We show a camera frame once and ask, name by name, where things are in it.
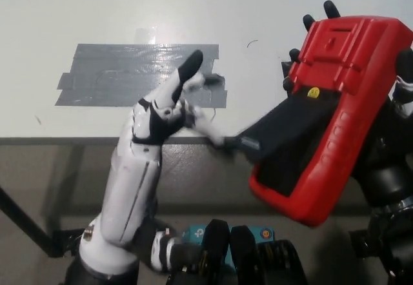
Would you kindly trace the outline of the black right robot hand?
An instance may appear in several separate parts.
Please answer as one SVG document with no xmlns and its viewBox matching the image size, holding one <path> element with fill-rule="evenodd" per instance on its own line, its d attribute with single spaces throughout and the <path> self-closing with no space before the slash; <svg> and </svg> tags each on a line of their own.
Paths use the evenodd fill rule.
<svg viewBox="0 0 413 285">
<path fill-rule="evenodd" d="M 397 19 L 306 15 L 307 37 L 289 53 L 285 140 L 256 177 L 291 201 L 335 204 L 349 177 L 373 207 L 412 193 L 412 31 Z"/>
</svg>

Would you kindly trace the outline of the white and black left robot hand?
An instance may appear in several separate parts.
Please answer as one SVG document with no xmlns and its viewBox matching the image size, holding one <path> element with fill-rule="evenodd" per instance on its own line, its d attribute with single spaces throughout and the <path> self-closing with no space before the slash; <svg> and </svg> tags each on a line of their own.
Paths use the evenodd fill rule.
<svg viewBox="0 0 413 285">
<path fill-rule="evenodd" d="M 233 156 L 236 150 L 234 140 L 220 133 L 200 107 L 181 96 L 185 87 L 200 87 L 214 78 L 199 71 L 202 63 L 202 51 L 195 50 L 165 82 L 138 101 L 137 104 L 145 111 L 134 114 L 134 143 L 161 146 L 171 135 L 188 128 L 206 137 L 219 153 Z"/>
</svg>

